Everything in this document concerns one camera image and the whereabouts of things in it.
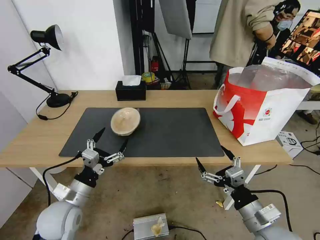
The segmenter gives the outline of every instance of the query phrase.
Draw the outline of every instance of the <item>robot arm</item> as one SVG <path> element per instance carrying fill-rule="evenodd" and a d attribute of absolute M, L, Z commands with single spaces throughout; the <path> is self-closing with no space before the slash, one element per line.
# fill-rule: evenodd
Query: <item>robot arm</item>
<path fill-rule="evenodd" d="M 103 134 L 104 129 L 98 132 L 93 139 L 87 140 L 87 149 L 81 156 L 84 168 L 77 174 L 69 186 L 58 183 L 53 193 L 59 199 L 44 209 L 37 220 L 36 239 L 45 240 L 72 240 L 82 221 L 81 208 L 90 197 L 96 186 L 96 181 L 106 167 L 123 160 L 128 139 L 125 140 L 119 152 L 109 154 L 96 148 L 95 144 Z"/>
<path fill-rule="evenodd" d="M 217 187 L 223 187 L 225 193 L 230 193 L 231 189 L 230 195 L 234 200 L 234 207 L 241 214 L 243 223 L 249 232 L 255 235 L 255 240 L 301 240 L 295 233 L 273 226 L 281 215 L 280 211 L 273 204 L 263 207 L 258 197 L 245 187 L 241 159 L 230 153 L 228 151 L 226 155 L 232 161 L 232 165 L 216 174 L 208 173 L 196 158 L 201 178 Z"/>

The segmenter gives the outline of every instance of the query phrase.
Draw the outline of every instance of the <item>bag handle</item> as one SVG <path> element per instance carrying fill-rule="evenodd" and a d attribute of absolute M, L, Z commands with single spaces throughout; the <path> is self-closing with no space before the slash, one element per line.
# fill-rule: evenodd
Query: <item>bag handle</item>
<path fill-rule="evenodd" d="M 236 104 L 236 102 L 237 102 L 238 100 L 240 100 L 240 96 L 234 95 L 234 96 L 231 98 L 231 100 L 230 100 L 230 102 L 228 103 L 228 105 L 227 105 L 227 107 L 226 107 L 225 110 L 223 110 L 223 111 L 217 111 L 216 108 L 215 108 L 215 106 L 217 105 L 218 95 L 220 94 L 220 91 L 221 91 L 221 89 L 222 89 L 223 87 L 225 87 L 224 84 L 221 85 L 220 89 L 219 89 L 218 92 L 217 92 L 217 95 L 216 95 L 215 98 L 214 98 L 213 110 L 216 112 L 216 114 L 224 114 L 224 113 L 226 113 L 226 112 L 229 112 L 229 111 L 233 108 L 233 106 Z"/>

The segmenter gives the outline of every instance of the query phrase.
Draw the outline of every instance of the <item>table leg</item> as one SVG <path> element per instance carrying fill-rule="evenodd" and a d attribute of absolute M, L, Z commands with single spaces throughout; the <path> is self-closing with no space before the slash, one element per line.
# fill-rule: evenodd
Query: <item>table leg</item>
<path fill-rule="evenodd" d="M 249 183 L 250 180 L 253 178 L 253 176 L 256 174 L 258 169 L 260 168 L 261 165 L 255 165 L 254 168 L 251 170 L 249 175 L 247 176 L 246 180 L 244 181 L 245 183 Z M 231 197 L 231 195 L 227 195 L 227 198 L 223 202 L 223 207 L 225 210 L 229 210 L 231 206 L 234 204 L 234 200 Z"/>
<path fill-rule="evenodd" d="M 45 170 L 45 168 L 35 168 L 35 167 L 30 167 L 30 170 L 39 178 L 39 180 L 44 184 L 43 178 L 42 178 L 42 174 L 43 171 Z M 46 180 L 47 180 L 47 184 L 49 186 L 49 190 L 52 193 L 53 190 L 56 188 L 56 186 L 58 185 L 58 183 L 56 182 L 56 180 L 53 178 L 53 176 L 46 172 Z"/>

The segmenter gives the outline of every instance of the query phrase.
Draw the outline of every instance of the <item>shopping bag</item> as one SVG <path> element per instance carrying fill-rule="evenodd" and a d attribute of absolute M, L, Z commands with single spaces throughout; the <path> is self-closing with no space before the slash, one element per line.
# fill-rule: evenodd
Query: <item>shopping bag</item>
<path fill-rule="evenodd" d="M 319 83 L 318 76 L 300 66 L 266 57 L 261 65 L 229 70 L 213 114 L 243 146 L 274 140 Z"/>

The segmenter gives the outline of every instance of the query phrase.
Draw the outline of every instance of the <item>bowl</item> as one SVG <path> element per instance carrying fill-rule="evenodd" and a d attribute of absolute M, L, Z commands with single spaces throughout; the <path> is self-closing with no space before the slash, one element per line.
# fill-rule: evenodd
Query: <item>bowl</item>
<path fill-rule="evenodd" d="M 129 136 L 140 123 L 140 113 L 135 108 L 121 108 L 111 118 L 111 129 L 119 136 Z"/>

